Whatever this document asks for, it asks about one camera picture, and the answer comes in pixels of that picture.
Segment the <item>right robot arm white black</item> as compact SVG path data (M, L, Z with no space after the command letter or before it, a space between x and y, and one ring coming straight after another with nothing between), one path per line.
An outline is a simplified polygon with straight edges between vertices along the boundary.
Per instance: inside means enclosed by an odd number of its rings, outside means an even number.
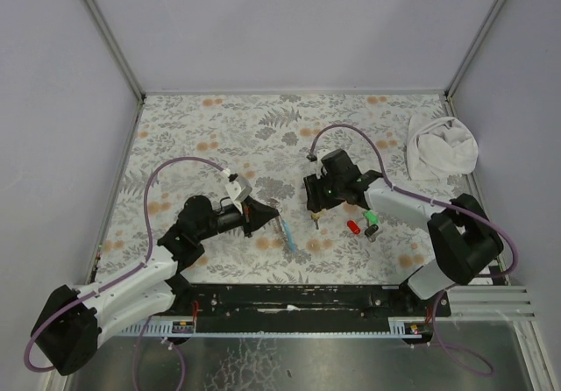
M376 214L389 214L426 231L434 259L404 281L404 286L421 300L454 284L469 284L504 249L473 196L462 194L440 206L400 193L396 186L387 184L382 173L361 173L342 149L325 155L320 174L306 176L303 182L307 209L313 213L349 203Z

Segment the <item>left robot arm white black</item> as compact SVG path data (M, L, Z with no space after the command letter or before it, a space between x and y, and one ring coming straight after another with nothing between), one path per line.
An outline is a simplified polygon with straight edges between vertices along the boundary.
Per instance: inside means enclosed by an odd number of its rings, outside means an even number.
M237 228L249 237L278 215L251 197L217 209L203 195L190 197L147 260L102 281L56 288L32 329L33 343L60 375L75 373L127 327L189 305L191 286L182 273L202 257L204 240Z

